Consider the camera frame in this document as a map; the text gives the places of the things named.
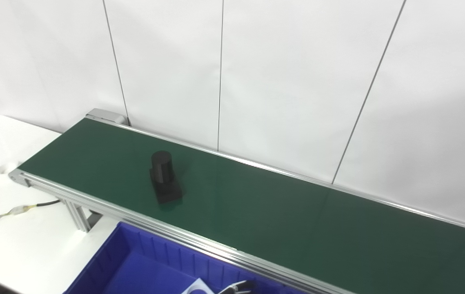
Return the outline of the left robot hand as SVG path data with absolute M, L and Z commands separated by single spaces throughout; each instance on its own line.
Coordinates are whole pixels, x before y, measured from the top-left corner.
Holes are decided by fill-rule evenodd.
M 255 286 L 256 282 L 254 280 L 239 281 L 225 287 L 218 294 L 251 294 Z

